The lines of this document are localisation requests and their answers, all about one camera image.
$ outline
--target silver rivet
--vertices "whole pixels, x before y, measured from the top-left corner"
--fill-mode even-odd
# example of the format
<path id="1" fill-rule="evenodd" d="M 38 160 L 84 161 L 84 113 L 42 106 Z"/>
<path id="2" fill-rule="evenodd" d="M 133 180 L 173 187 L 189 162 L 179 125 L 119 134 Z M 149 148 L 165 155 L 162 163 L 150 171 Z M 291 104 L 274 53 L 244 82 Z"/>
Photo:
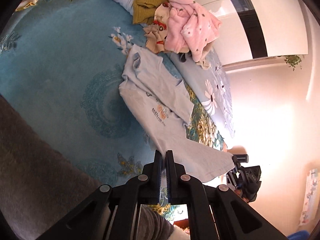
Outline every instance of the silver rivet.
<path id="1" fill-rule="evenodd" d="M 138 180 L 145 181 L 147 179 L 148 179 L 148 176 L 146 174 L 141 174 L 138 176 Z"/>
<path id="2" fill-rule="evenodd" d="M 183 181 L 188 181 L 188 180 L 190 180 L 190 176 L 187 174 L 183 174 L 183 175 L 181 175 L 180 179 Z"/>
<path id="3" fill-rule="evenodd" d="M 110 187 L 108 185 L 102 185 L 100 187 L 101 192 L 108 192 L 110 190 Z"/>
<path id="4" fill-rule="evenodd" d="M 225 184 L 221 184 L 218 186 L 221 191 L 228 191 L 229 187 Z"/>

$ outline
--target gray pants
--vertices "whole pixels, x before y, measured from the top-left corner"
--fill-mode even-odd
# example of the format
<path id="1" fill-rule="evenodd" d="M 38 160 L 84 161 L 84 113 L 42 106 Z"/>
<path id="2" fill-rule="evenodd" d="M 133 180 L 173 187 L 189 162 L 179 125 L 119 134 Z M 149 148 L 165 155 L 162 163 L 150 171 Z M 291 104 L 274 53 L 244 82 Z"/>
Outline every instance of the gray pants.
<path id="1" fill-rule="evenodd" d="M 36 239 L 100 185 L 42 141 L 0 95 L 0 210 L 18 238 Z M 141 240 L 173 232 L 147 208 L 140 222 Z"/>

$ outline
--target pink blanket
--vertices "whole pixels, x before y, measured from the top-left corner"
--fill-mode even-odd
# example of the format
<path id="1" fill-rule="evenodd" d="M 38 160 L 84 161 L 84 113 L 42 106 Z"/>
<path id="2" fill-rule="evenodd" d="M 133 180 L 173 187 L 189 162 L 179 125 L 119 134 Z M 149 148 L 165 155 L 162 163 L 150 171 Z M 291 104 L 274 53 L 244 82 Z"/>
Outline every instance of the pink blanket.
<path id="1" fill-rule="evenodd" d="M 172 9 L 168 21 L 166 50 L 178 53 L 188 46 L 195 62 L 201 59 L 203 48 L 218 36 L 221 22 L 194 0 L 168 0 Z"/>

